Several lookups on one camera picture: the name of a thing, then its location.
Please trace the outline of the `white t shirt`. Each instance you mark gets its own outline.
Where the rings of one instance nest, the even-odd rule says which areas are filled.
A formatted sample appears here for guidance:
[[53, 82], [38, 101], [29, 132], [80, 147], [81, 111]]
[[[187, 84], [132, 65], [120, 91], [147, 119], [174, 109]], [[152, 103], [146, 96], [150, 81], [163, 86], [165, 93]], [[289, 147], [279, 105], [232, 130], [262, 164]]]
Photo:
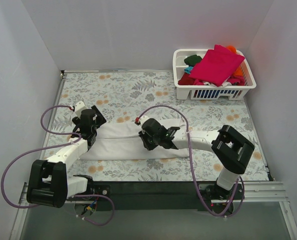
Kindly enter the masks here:
[[187, 149], [147, 150], [139, 137], [141, 127], [132, 122], [105, 123], [97, 130], [95, 143], [80, 159], [85, 161], [117, 161], [186, 158]]

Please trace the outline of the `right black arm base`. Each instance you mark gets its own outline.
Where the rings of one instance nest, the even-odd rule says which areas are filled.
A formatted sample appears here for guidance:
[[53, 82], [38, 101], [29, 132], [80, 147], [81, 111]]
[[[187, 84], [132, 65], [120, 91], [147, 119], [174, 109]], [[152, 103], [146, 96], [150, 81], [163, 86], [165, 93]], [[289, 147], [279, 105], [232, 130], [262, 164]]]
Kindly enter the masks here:
[[203, 210], [213, 217], [233, 217], [242, 206], [245, 199], [245, 187], [237, 183], [231, 190], [218, 187], [215, 183], [199, 183], [198, 190], [203, 198]]

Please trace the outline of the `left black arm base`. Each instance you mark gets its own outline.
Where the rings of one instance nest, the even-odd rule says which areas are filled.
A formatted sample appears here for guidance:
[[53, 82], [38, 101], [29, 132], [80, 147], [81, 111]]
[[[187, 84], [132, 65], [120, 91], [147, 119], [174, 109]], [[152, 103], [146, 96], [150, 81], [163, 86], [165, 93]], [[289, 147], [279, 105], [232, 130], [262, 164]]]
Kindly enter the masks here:
[[109, 197], [111, 194], [111, 186], [108, 184], [89, 184], [87, 186], [85, 195], [101, 195]]

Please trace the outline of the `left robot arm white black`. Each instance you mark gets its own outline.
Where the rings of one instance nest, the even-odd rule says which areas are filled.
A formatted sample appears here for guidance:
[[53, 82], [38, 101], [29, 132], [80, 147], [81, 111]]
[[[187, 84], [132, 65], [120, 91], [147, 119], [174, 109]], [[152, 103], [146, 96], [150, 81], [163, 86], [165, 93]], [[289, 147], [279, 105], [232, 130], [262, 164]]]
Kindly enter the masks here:
[[95, 194], [92, 177], [68, 177], [68, 169], [96, 142], [97, 130], [107, 122], [98, 108], [88, 108], [82, 101], [73, 107], [76, 117], [71, 140], [46, 160], [35, 160], [31, 166], [26, 200], [30, 204], [60, 208], [76, 195], [90, 200]]

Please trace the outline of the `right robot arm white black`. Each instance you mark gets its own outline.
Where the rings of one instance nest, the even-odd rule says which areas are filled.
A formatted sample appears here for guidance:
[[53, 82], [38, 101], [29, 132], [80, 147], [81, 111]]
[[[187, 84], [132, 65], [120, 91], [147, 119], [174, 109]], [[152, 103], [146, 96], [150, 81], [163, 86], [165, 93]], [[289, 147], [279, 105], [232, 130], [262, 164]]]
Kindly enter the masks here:
[[245, 173], [255, 150], [254, 144], [230, 125], [223, 125], [219, 130], [188, 132], [184, 126], [166, 128], [147, 116], [137, 118], [135, 123], [141, 127], [138, 134], [148, 151], [157, 147], [166, 150], [192, 148], [217, 156], [223, 168], [216, 183], [201, 191], [204, 197], [219, 200], [228, 198], [233, 193], [238, 177]]

